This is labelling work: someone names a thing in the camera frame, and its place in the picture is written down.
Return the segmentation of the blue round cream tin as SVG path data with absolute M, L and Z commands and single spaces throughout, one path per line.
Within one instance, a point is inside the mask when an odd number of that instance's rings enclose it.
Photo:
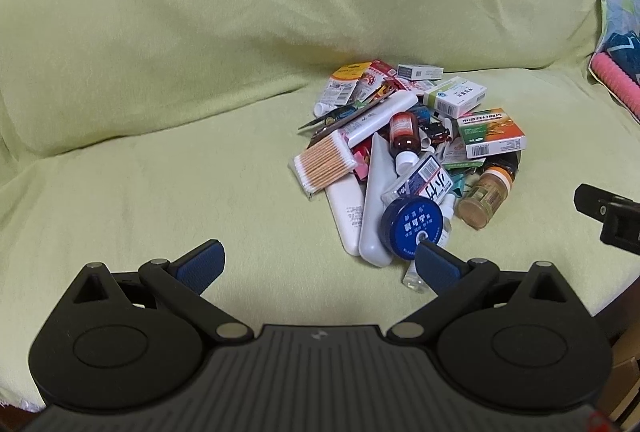
M 392 255 L 412 261 L 422 241 L 436 244 L 443 229 L 439 205 L 422 196 L 411 196 L 395 199 L 386 207 L 378 225 L 378 238 Z

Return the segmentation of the amber pill bottle orange cap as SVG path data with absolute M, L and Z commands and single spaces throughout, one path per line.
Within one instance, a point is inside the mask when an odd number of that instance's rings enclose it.
M 508 198 L 512 185 L 512 175 L 506 168 L 488 167 L 459 201 L 456 215 L 472 229 L 484 229 Z

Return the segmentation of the white barcode packet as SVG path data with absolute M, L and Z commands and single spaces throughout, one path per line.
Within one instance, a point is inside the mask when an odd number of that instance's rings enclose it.
M 440 204 L 453 186 L 454 181 L 436 156 L 425 154 L 382 192 L 381 199 L 386 206 L 396 199 L 411 196 L 422 196 Z

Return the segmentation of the pink knitted blanket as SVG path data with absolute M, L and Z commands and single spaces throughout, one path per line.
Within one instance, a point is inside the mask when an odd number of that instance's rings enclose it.
M 589 69 L 591 75 L 605 85 L 614 99 L 639 120 L 639 85 L 633 81 L 606 53 L 593 55 Z

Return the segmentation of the green orange medicine box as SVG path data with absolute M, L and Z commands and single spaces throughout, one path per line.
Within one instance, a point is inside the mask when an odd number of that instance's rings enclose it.
M 527 145 L 523 130 L 502 108 L 466 114 L 457 126 L 469 159 L 521 152 Z

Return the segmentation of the white long plastic case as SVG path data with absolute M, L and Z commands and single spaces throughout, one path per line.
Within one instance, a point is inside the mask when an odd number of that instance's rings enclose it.
M 395 162 L 388 152 L 388 142 L 374 133 L 358 244 L 360 257 L 374 267 L 388 267 L 393 261 L 393 255 L 378 237 L 378 228 L 386 208 L 382 194 L 396 179 Z

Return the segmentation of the white lotion tube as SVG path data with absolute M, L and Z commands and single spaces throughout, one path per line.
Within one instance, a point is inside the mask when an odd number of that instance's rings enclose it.
M 358 257 L 364 197 L 357 178 L 350 173 L 329 185 L 326 198 L 344 250 Z

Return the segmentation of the navy cartoon blanket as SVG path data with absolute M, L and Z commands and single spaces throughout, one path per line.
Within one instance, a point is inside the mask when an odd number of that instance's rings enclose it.
M 604 44 L 604 52 L 630 79 L 639 82 L 640 40 L 635 32 L 612 33 Z

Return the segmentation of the brown red medicine bottle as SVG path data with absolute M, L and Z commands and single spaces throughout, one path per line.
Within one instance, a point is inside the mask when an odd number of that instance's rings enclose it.
M 419 125 L 410 111 L 397 113 L 390 119 L 390 155 L 398 175 L 404 174 L 418 160 L 421 151 Z

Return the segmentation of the white green medicine box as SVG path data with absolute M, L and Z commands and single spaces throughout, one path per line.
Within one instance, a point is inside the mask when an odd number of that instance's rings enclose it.
M 432 111 L 458 119 L 473 111 L 485 99 L 487 88 L 459 76 L 437 82 L 423 103 Z

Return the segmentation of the cotton swab pack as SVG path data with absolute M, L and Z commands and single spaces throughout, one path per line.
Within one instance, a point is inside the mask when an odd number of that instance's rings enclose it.
M 342 131 L 332 132 L 295 156 L 290 168 L 307 197 L 313 197 L 354 171 L 357 160 Z

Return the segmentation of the white cylindrical tube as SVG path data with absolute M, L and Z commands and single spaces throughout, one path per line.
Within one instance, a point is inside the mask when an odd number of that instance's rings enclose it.
M 418 97 L 411 91 L 397 91 L 380 104 L 366 111 L 358 118 L 346 123 L 342 132 L 350 148 L 371 137 L 373 133 L 386 126 L 398 113 L 408 111 L 418 103 Z

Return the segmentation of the light green sofa cover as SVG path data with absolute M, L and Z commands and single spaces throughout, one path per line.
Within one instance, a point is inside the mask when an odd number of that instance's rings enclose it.
M 252 327 L 388 327 L 424 296 L 343 249 L 291 159 L 329 76 L 379 59 L 483 85 L 526 134 L 514 189 L 450 249 L 553 262 L 591 312 L 639 275 L 578 215 L 639 195 L 639 127 L 587 74 L 600 0 L 1 0 L 1 397 L 37 408 L 27 355 L 80 268 L 133 271 L 217 238 L 207 298 Z

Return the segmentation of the patchwork bedsheet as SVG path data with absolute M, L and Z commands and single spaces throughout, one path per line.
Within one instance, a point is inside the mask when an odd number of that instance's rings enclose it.
M 600 0 L 600 6 L 602 32 L 598 52 L 604 52 L 604 44 L 612 33 L 624 34 L 632 30 L 639 37 L 639 0 Z

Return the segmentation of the small white blue box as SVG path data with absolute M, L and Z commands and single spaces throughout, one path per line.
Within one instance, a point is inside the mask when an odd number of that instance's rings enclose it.
M 439 80 L 444 74 L 444 69 L 440 66 L 425 64 L 399 64 L 397 75 L 410 81 Z

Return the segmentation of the white orange ointment tube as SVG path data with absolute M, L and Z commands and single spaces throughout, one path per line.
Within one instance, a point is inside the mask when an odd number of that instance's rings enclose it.
M 358 81 L 369 69 L 371 61 L 341 66 L 326 81 L 318 101 L 314 104 L 314 116 L 321 117 L 349 102 Z

